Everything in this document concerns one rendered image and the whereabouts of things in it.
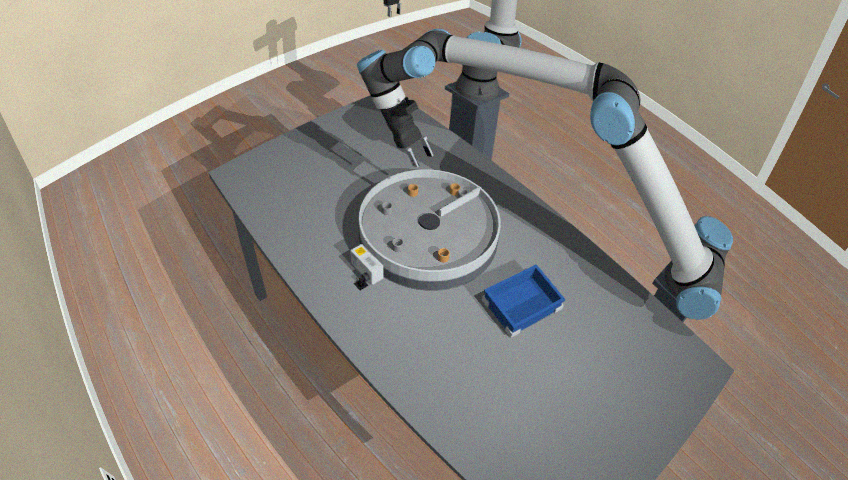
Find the table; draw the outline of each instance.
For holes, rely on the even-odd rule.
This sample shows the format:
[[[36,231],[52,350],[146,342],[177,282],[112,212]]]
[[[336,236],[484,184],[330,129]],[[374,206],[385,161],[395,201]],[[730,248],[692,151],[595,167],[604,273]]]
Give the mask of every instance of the table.
[[[656,478],[732,369],[526,187],[422,111],[414,118],[435,153],[419,153],[422,168],[470,179],[498,206],[500,238],[479,276],[436,290],[390,279],[355,286],[348,251],[361,243],[360,204],[412,168],[370,98],[211,172],[243,245],[256,242],[365,379],[465,479]],[[564,308],[510,338],[483,290],[533,265]]]

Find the blue tray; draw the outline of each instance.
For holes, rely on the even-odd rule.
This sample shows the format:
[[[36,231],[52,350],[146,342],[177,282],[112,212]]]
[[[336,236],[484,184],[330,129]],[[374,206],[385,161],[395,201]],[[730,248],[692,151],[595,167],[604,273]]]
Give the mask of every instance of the blue tray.
[[[538,265],[484,290],[489,310],[514,335],[554,313],[565,299]]]

